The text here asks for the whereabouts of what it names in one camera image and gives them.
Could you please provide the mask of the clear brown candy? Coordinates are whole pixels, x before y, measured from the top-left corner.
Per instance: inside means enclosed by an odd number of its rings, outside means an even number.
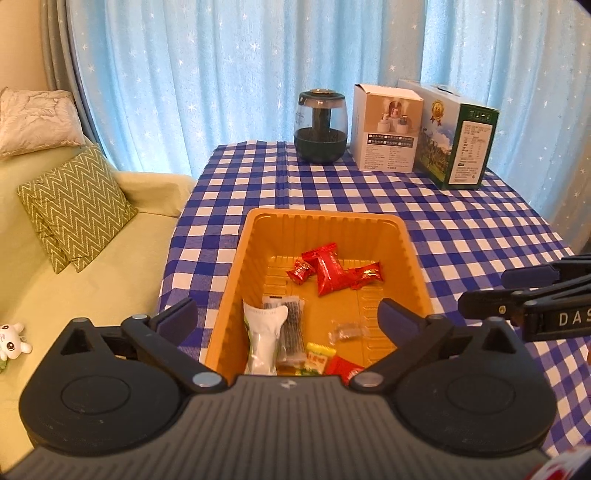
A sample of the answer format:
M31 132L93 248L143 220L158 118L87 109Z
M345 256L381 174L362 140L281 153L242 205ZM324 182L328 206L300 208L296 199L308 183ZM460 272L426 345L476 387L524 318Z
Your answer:
M338 323L329 331L329 341L332 344L359 340L367 337L369 330L359 322Z

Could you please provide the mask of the yellow green candy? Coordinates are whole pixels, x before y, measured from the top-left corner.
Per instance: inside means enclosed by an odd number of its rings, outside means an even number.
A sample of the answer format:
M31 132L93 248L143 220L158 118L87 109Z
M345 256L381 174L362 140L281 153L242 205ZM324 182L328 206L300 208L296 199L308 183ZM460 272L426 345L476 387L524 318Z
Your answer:
M305 348L305 359L301 374L303 375L322 375L325 373L329 361L337 354L337 351L325 345L308 342Z

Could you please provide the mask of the long green white snack packet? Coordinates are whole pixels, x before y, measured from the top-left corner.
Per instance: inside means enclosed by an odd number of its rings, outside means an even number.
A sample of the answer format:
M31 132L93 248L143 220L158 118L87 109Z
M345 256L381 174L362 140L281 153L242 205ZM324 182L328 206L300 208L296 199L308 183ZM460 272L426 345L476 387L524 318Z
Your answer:
M276 375L276 357L279 354L280 330L287 320L286 305L270 309L242 304L243 322L249 335L247 375Z

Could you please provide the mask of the large red snack packet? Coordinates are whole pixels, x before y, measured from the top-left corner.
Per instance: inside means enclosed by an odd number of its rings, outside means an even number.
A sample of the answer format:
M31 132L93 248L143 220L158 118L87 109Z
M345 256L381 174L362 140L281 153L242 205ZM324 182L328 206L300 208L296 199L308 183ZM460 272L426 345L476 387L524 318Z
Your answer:
M351 288L348 270L339 262L338 245L335 242L304 252L301 258L314 266L317 271L315 275L318 277L318 296L322 297L335 291Z

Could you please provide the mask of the grey seaweed snack packet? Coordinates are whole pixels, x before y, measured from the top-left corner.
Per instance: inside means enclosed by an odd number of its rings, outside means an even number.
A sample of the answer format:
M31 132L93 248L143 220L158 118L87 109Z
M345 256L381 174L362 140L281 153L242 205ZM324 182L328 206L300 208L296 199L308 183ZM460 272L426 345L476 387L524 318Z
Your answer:
M277 364L286 367L297 367L305 359L304 299L298 296L263 296L264 309L278 306L287 306L287 319L280 329Z

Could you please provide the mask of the red cartoon candy packet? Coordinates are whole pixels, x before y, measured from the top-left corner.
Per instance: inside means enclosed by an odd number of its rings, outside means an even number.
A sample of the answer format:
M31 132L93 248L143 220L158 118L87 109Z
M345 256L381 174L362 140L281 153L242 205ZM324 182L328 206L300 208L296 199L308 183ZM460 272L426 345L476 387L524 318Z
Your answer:
M349 287L359 290L373 282L383 282L384 277L380 262L369 265L351 268L348 270Z

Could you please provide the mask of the red square snack packet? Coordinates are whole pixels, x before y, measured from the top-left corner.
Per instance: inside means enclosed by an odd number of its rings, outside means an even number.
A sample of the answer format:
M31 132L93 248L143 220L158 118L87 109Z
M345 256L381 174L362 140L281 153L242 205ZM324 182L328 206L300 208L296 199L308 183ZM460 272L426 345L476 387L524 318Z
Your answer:
M339 355L335 355L329 360L327 367L325 367L325 375L338 376L342 380L342 384L348 385L349 381L363 371L363 366L343 359Z

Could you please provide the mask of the dark red small candy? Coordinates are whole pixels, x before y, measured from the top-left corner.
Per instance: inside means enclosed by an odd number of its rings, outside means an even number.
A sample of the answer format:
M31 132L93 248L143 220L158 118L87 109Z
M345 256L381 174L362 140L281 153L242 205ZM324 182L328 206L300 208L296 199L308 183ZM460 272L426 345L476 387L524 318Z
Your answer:
M308 278L315 276L315 274L317 274L315 267L301 258L295 259L293 268L287 270L287 277L297 285L303 285Z

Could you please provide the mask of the pale yellow sofa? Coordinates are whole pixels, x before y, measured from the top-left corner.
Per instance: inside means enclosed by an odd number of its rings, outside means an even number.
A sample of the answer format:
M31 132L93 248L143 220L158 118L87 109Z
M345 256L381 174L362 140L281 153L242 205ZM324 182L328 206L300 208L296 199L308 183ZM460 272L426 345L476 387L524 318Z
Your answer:
M9 469L32 448L19 417L26 383L67 323L87 317L113 325L157 310L161 279L177 219L195 186L184 175L114 174L138 213L84 270L52 269L17 195L21 184L78 154L63 147L1 162L1 321L20 323L32 351L8 361L1 374L1 467Z

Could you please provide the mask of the orange plastic tray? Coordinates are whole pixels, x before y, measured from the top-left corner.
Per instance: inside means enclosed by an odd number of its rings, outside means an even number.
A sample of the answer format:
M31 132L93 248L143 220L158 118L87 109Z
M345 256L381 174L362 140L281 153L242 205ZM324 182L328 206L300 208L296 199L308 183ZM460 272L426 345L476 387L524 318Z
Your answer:
M301 253L334 243L346 268L380 263L383 278L360 290L318 294L318 282L297 285L287 276ZM259 308L266 296L304 300L304 342L329 344L329 332L358 323L363 338L339 342L339 356L368 367L396 347L378 325L381 299L391 298L420 316L433 313L431 298L405 222L393 215L256 208L246 216L221 298L204 364L226 380L245 371L249 335L242 306Z

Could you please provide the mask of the white plush toy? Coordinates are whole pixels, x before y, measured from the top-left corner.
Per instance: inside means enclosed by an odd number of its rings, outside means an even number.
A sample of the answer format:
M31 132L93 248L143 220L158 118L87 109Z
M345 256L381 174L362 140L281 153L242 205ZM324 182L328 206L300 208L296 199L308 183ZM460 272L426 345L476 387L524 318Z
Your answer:
M23 337L21 323L2 324L0 327L0 357L2 361L15 360L21 354L30 354L32 346Z

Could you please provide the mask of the green chevron cushion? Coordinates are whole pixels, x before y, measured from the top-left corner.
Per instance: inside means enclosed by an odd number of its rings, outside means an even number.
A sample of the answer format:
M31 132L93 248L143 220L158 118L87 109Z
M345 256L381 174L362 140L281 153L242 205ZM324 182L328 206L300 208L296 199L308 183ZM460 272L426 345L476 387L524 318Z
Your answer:
M81 272L137 214L94 144L17 195L56 274L68 265Z

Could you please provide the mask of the white beige product box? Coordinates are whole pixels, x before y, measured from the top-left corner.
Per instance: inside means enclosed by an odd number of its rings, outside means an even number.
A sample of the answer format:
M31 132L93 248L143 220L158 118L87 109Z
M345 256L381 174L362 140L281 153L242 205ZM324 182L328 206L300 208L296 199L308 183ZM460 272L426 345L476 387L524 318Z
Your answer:
M423 108L423 98L413 90L356 84L351 151L359 169L411 173Z

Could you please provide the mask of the white cushion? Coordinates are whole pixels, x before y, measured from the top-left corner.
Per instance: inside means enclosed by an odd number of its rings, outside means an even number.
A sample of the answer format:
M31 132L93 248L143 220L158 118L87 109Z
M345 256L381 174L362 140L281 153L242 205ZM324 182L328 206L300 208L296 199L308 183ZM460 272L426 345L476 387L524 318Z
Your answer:
M2 89L2 159L84 144L78 111L69 92Z

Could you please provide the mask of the grey side curtain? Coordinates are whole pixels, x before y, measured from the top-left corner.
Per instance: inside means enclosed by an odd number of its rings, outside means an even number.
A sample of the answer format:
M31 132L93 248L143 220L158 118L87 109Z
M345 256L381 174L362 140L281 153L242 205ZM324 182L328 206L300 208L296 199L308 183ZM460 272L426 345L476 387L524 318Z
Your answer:
M72 95L84 134L97 143L98 134L75 58L67 2L41 0L40 7L42 55L48 87L50 90L65 90Z

